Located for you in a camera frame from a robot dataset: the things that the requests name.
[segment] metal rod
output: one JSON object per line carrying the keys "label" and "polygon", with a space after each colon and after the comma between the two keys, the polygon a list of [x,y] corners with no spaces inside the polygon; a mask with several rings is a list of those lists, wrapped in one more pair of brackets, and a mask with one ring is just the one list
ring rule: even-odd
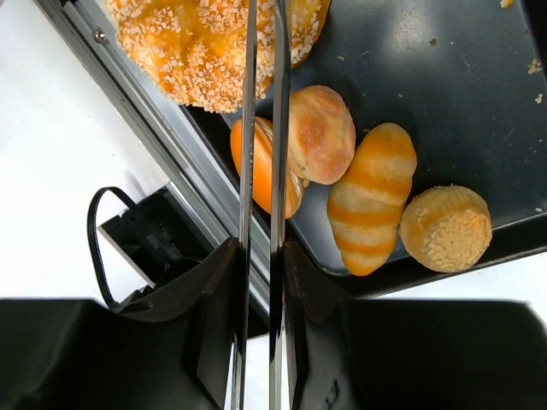
{"label": "metal rod", "polygon": [[256,108],[256,0],[249,1],[247,20],[247,50],[243,94],[243,136],[241,144],[241,179],[239,182],[239,250],[244,264],[244,288],[241,295],[243,318],[240,318],[234,338],[232,374],[232,410],[243,410],[247,325],[249,320],[250,222],[253,189],[253,156]]}
{"label": "metal rod", "polygon": [[273,83],[272,219],[270,231],[270,369],[269,408],[281,409],[283,341],[283,242],[291,70],[288,0],[275,2],[275,63]]}

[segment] sesame bun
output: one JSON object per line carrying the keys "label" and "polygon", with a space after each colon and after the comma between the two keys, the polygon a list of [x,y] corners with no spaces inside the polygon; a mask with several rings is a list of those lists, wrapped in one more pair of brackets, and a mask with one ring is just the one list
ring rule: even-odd
{"label": "sesame bun", "polygon": [[291,95],[288,164],[300,178],[330,185],[350,166],[356,128],[342,97],[324,85]]}
{"label": "sesame bun", "polygon": [[[274,76],[274,0],[257,0],[256,96]],[[330,0],[291,0],[291,63],[310,52]],[[234,112],[243,102],[248,0],[105,0],[121,48],[176,103]]]}
{"label": "sesame bun", "polygon": [[[241,139],[242,121],[238,119],[232,128],[230,147],[233,162],[241,175]],[[255,120],[255,154],[253,157],[253,199],[269,214],[272,213],[272,140],[274,130],[272,121],[256,117]],[[294,215],[304,195],[308,181],[297,177],[288,167],[286,170],[285,217]]]}
{"label": "sesame bun", "polygon": [[472,267],[492,238],[486,202],[463,186],[439,186],[418,195],[401,219],[405,249],[435,272]]}

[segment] striped bread roll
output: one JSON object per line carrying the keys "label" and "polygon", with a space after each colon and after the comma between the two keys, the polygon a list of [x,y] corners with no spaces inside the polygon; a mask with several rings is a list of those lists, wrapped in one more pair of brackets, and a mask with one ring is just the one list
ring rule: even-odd
{"label": "striped bread roll", "polygon": [[386,123],[365,137],[348,171],[332,187],[328,219],[350,273],[366,276],[387,261],[415,169],[409,135]]}

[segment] baked pastry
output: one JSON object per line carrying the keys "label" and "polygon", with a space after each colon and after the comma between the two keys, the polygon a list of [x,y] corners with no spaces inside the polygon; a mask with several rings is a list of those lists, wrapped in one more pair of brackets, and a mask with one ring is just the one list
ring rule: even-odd
{"label": "baked pastry", "polygon": [[[241,176],[241,141],[242,141],[242,121],[237,120],[232,128],[230,136],[230,147],[232,149],[233,162]],[[273,140],[272,121],[260,117],[255,118],[255,145],[253,157],[253,199],[258,206],[269,214],[272,213],[272,140]],[[285,217],[290,218],[294,215],[304,195],[304,188],[308,186],[308,181],[300,179],[294,172],[287,167],[286,169],[286,197],[285,197]]]}
{"label": "baked pastry", "polygon": [[461,272],[485,253],[492,238],[488,206],[463,186],[439,186],[418,195],[401,219],[407,252],[435,272]]}
{"label": "baked pastry", "polygon": [[350,166],[356,128],[342,97],[324,85],[291,95],[287,160],[300,178],[330,185]]}
{"label": "baked pastry", "polygon": [[382,124],[363,139],[348,171],[331,188],[326,211],[350,273],[366,276],[387,261],[415,169],[407,132]]}
{"label": "baked pastry", "polygon": [[[243,102],[248,0],[104,0],[121,48],[176,103],[233,112]],[[257,0],[256,96],[274,76],[274,0]],[[310,52],[330,0],[291,0],[291,63]]]}

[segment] tray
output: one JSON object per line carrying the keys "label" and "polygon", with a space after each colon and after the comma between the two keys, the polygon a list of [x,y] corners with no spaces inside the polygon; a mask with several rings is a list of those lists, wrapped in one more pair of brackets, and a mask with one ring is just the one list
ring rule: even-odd
{"label": "tray", "polygon": [[[291,91],[323,84],[340,93],[357,143],[383,122],[407,130],[418,155],[411,196],[450,184],[480,193],[495,233],[477,267],[541,252],[547,245],[541,236],[547,228],[547,84],[544,72],[529,74],[528,65],[541,60],[546,20],[542,0],[517,0],[508,9],[498,0],[332,0],[309,58],[291,72]],[[259,115],[271,118],[271,97],[272,90],[258,103]],[[228,136],[240,113],[183,109],[237,185],[228,139],[219,134]],[[399,243],[373,275],[351,277],[326,216],[329,189],[312,184],[306,190],[288,236],[352,295],[447,276],[432,275]],[[268,229],[268,215],[255,212]]]}

